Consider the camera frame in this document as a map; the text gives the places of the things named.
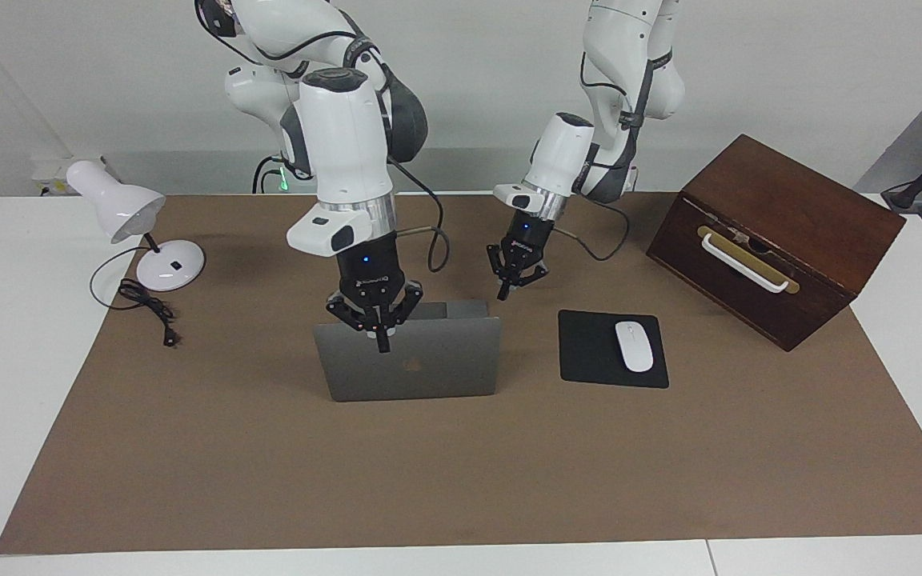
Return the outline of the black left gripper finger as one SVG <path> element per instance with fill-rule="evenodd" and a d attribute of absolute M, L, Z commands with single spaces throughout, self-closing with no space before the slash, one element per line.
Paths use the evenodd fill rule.
<path fill-rule="evenodd" d="M 500 283 L 497 299 L 501 300 L 501 302 L 505 302 L 505 300 L 509 298 L 511 282 L 510 272 L 506 266 L 506 259 L 503 256 L 501 245 L 487 245 L 487 256 L 489 256 L 491 270 L 493 270 L 494 275 Z"/>
<path fill-rule="evenodd" d="M 511 264 L 511 288 L 527 286 L 528 284 L 538 281 L 539 278 L 545 277 L 549 273 L 548 267 L 543 260 L 530 262 L 530 260 L 515 260 Z"/>

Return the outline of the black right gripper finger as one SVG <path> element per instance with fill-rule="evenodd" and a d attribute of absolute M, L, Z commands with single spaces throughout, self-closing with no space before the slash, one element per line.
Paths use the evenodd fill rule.
<path fill-rule="evenodd" d="M 417 281 L 407 280 L 403 286 L 403 297 L 400 302 L 387 310 L 382 306 L 382 354 L 391 351 L 391 344 L 389 344 L 391 331 L 395 331 L 396 327 L 405 323 L 422 298 L 422 285 Z"/>
<path fill-rule="evenodd" d="M 379 353 L 382 353 L 382 320 L 379 310 L 373 306 L 355 306 L 343 293 L 333 293 L 327 300 L 326 309 L 334 317 L 355 331 L 365 332 L 376 340 Z"/>

